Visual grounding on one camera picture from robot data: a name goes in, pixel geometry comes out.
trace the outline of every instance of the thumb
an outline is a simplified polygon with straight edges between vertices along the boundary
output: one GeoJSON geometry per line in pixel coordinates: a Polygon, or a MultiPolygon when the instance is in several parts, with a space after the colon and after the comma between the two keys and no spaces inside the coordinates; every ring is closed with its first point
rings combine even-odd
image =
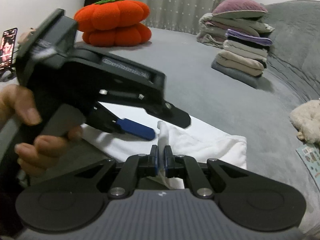
{"type": "Polygon", "coordinates": [[[3,89],[3,102],[6,107],[14,110],[26,125],[41,123],[42,119],[31,90],[18,85],[6,86],[3,89]]]}

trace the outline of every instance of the gray headboard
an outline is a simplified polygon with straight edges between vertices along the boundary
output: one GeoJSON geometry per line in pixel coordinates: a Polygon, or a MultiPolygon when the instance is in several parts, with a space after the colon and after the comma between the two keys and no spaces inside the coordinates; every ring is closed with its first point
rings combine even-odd
{"type": "Polygon", "coordinates": [[[305,101],[320,95],[320,2],[266,5],[263,22],[275,28],[268,65],[305,101]]]}

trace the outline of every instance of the orange cushion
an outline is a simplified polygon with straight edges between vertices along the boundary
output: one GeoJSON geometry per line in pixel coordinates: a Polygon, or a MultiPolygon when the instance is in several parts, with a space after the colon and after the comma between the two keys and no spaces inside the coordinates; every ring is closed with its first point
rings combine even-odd
{"type": "Polygon", "coordinates": [[[148,17],[148,5],[132,0],[105,0],[81,8],[74,19],[81,32],[111,30],[137,24],[148,17]]]}
{"type": "Polygon", "coordinates": [[[84,33],[84,42],[96,47],[131,47],[150,40],[151,30],[142,23],[129,27],[118,27],[108,31],[84,33]]]}

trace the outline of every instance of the smartphone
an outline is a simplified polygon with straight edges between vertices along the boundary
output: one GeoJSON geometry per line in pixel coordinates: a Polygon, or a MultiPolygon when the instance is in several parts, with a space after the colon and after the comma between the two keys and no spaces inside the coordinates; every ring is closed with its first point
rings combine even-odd
{"type": "Polygon", "coordinates": [[[3,32],[0,43],[0,74],[4,73],[12,64],[17,31],[17,28],[13,28],[3,32]]]}

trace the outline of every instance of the gray ribbed surface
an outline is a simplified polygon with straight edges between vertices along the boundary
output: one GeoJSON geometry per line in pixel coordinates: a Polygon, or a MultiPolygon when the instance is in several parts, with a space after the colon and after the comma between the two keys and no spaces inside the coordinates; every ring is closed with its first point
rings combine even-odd
{"type": "Polygon", "coordinates": [[[112,201],[92,224],[75,232],[44,235],[26,230],[18,240],[301,240],[296,228],[257,233],[226,218],[210,200],[188,189],[136,190],[132,197],[112,201]]]}

